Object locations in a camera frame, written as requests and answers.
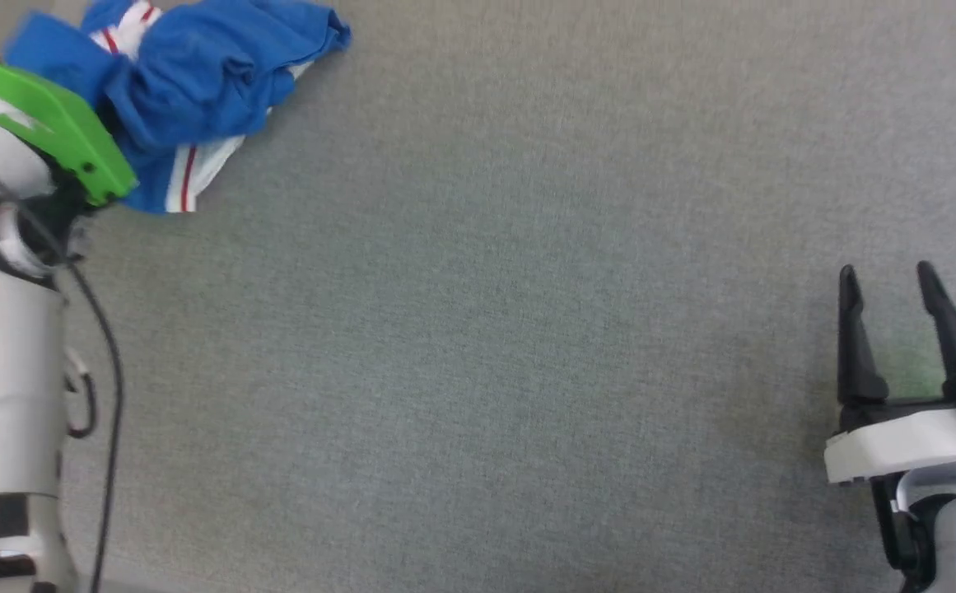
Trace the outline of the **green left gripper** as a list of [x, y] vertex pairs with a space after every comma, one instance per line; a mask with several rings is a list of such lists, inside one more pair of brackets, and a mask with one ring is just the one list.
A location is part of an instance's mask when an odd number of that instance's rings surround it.
[[0, 64], [0, 245], [71, 240], [80, 217], [127, 198], [138, 177], [78, 94]]

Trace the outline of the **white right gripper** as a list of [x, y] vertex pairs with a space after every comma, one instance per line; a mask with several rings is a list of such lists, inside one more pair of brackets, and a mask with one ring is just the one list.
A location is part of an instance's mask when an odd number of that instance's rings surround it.
[[[956, 398], [956, 306], [929, 260], [916, 266], [923, 306], [933, 320], [944, 367], [942, 395]], [[832, 484], [914, 473], [919, 485], [956, 483], [956, 402], [891, 403], [862, 320], [862, 291], [853, 266], [842, 267], [837, 307], [838, 427], [825, 442]]]

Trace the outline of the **blue white red-striped garment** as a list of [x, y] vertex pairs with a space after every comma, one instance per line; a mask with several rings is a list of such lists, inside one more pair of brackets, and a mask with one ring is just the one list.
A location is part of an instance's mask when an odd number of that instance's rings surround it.
[[310, 63], [348, 49], [350, 26], [309, 0], [91, 0], [82, 22], [26, 16], [8, 64], [75, 91], [111, 118], [138, 177], [136, 210], [186, 213], [264, 127]]

